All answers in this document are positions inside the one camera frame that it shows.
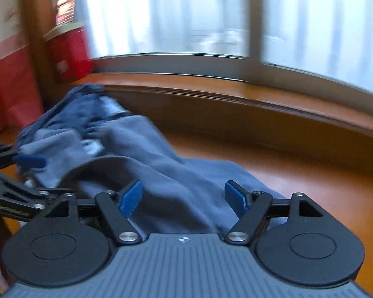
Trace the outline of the grey-blue sweatpants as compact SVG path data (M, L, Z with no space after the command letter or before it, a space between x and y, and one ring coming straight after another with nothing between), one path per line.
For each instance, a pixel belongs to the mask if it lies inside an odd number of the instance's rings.
M179 156L144 116L101 122L87 135L71 127L26 129L17 147L46 159L44 169L31 171L42 186L71 188L81 198L141 181L143 196L131 223L143 235L226 233L238 218L225 200L225 183L267 190L231 161Z

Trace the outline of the red and pink curtain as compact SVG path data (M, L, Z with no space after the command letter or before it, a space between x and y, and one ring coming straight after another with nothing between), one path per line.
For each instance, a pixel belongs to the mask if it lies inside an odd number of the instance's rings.
M0 131L23 128L42 114L20 0L0 0Z

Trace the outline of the dark navy garment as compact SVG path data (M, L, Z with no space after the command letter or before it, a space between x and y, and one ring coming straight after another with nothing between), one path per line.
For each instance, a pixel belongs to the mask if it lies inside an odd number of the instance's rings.
M92 83L82 84L71 89L51 109L25 127L19 133L16 144L20 147L32 142L41 129L49 131L73 129L83 139L94 139L99 126L105 122L132 114L107 96L103 86Z

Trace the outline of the red box with cream lid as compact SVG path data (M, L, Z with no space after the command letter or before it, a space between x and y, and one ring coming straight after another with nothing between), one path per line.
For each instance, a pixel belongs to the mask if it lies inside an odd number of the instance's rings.
M93 72L88 40L82 22L61 24L44 35L50 60L63 83L71 83Z

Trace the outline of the window with metal bars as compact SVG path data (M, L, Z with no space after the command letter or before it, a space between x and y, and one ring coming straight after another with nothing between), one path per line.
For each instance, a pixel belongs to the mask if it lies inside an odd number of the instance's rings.
M373 0L53 0L98 72L217 77L373 113Z

